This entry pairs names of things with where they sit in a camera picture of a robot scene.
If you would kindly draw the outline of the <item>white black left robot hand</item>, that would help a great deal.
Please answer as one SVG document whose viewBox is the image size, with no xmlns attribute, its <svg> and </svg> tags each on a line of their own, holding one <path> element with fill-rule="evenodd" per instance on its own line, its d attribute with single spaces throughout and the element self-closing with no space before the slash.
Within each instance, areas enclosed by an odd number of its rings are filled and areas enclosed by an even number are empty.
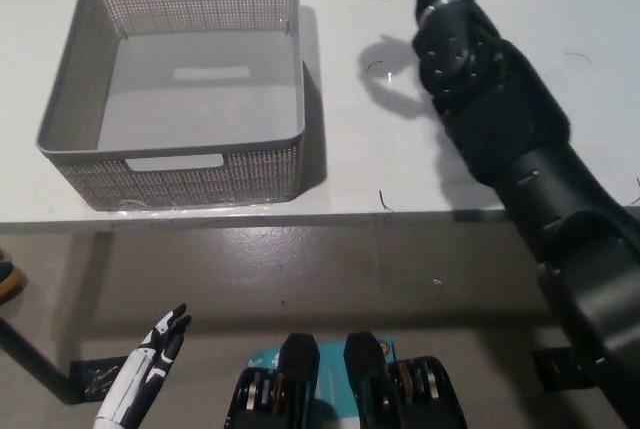
<svg viewBox="0 0 640 429">
<path fill-rule="evenodd" d="M 187 305 L 169 311 L 129 354 L 107 393 L 93 428 L 135 429 L 158 396 L 191 322 Z"/>
</svg>

